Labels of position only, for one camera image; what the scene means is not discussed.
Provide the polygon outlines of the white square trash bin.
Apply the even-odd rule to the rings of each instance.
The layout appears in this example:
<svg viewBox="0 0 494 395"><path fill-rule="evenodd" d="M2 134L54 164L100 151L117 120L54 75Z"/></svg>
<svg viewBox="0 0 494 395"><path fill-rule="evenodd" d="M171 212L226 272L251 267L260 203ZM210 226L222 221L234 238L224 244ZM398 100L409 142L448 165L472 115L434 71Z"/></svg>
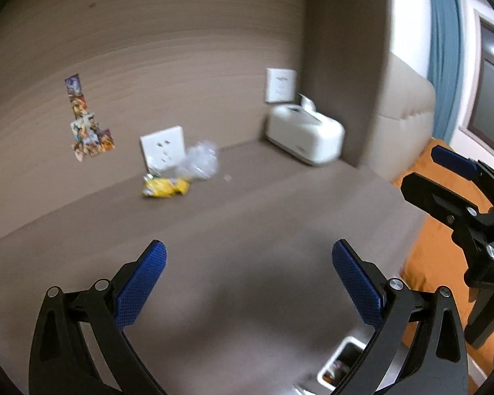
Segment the white square trash bin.
<svg viewBox="0 0 494 395"><path fill-rule="evenodd" d="M365 349L366 344L357 338L353 336L343 338L335 352L317 373L317 382L333 391L348 375Z"/></svg>

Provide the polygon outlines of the orange bed cover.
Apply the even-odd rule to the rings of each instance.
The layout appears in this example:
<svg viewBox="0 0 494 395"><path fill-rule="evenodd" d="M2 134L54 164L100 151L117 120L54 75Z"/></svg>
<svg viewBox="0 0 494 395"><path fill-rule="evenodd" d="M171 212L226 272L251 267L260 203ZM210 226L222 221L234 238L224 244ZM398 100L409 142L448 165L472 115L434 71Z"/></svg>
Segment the orange bed cover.
<svg viewBox="0 0 494 395"><path fill-rule="evenodd" d="M490 208L488 198L478 187L439 166L431 159L431 151L437 145L446 146L441 140L431 140L410 171L417 172L453 190L458 195L474 202L480 210L488 210ZM465 324L474 306L463 278L466 271L466 259L463 251L453 243L452 231L437 220L431 217L426 218L409 258L406 259L401 270L401 276L409 287L417 291L430 292L440 285L448 286L452 289L456 299L460 321ZM494 378L494 333L488 337L481 348L469 346L467 351L476 365L481 367L484 375ZM485 393L494 394L494 384Z"/></svg>

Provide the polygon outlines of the beige padded headboard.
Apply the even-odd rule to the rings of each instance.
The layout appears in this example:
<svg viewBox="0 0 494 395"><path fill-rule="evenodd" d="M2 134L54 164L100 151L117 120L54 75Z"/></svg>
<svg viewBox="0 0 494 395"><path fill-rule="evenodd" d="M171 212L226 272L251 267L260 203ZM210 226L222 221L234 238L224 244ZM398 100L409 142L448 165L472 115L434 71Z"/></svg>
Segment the beige padded headboard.
<svg viewBox="0 0 494 395"><path fill-rule="evenodd" d="M397 179L430 140L434 115L433 85L389 54L363 163L389 182Z"/></svg>

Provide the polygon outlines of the blue curtain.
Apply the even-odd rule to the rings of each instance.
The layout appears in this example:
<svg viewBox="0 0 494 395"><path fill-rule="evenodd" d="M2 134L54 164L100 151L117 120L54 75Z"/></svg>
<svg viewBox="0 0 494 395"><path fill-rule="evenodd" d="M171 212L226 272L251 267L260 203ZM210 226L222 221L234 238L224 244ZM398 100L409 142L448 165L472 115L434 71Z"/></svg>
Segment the blue curtain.
<svg viewBox="0 0 494 395"><path fill-rule="evenodd" d="M435 88L433 137L450 143L459 114L464 40L460 0L430 0L431 41L427 78Z"/></svg>

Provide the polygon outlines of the white tissue box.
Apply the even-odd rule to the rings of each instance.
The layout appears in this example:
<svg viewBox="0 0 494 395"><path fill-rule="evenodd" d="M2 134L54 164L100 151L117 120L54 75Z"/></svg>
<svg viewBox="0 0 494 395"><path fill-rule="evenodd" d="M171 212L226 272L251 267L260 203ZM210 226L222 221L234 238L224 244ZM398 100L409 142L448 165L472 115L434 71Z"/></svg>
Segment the white tissue box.
<svg viewBox="0 0 494 395"><path fill-rule="evenodd" d="M267 140L311 166L338 160L345 136L343 125L318 112L307 96L300 97L299 104L280 104L270 110Z"/></svg>

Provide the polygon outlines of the yellow snack wrapper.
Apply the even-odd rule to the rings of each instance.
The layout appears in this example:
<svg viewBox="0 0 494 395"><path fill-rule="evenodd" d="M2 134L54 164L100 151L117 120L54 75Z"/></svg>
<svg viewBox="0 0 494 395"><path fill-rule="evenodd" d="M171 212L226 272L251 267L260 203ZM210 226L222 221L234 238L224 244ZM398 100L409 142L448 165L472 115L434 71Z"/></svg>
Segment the yellow snack wrapper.
<svg viewBox="0 0 494 395"><path fill-rule="evenodd" d="M186 195L190 184L180 178L147 177L144 180L143 196L149 198L168 198Z"/></svg>

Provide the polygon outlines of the colourful sticker strip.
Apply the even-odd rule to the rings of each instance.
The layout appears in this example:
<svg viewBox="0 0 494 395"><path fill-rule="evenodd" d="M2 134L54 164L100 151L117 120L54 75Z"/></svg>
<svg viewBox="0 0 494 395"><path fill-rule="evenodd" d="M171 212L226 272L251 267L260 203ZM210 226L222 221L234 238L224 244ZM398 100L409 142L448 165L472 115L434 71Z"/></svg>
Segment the colourful sticker strip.
<svg viewBox="0 0 494 395"><path fill-rule="evenodd" d="M86 158L113 150L115 142L110 130L101 128L95 114L89 111L79 75L66 78L65 85L75 117L70 123L75 158L82 162Z"/></svg>

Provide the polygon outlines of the clear crumpled plastic bag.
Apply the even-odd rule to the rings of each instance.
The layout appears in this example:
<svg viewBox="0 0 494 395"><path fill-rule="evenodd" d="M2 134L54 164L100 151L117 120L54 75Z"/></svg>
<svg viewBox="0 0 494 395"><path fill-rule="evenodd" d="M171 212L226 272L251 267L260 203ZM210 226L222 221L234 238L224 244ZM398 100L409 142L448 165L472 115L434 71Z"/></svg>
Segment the clear crumpled plastic bag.
<svg viewBox="0 0 494 395"><path fill-rule="evenodd" d="M210 141L203 141L188 149L176 167L176 176L187 182L208 180L217 174L218 169L218 147Z"/></svg>

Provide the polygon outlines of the white wall socket centre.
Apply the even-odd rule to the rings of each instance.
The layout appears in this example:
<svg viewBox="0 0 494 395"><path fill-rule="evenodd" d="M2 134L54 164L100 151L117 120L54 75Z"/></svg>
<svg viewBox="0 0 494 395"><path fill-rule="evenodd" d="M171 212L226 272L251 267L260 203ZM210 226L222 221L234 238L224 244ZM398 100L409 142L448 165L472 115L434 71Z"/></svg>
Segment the white wall socket centre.
<svg viewBox="0 0 494 395"><path fill-rule="evenodd" d="M147 170L162 172L185 158L183 128L174 126L140 137Z"/></svg>

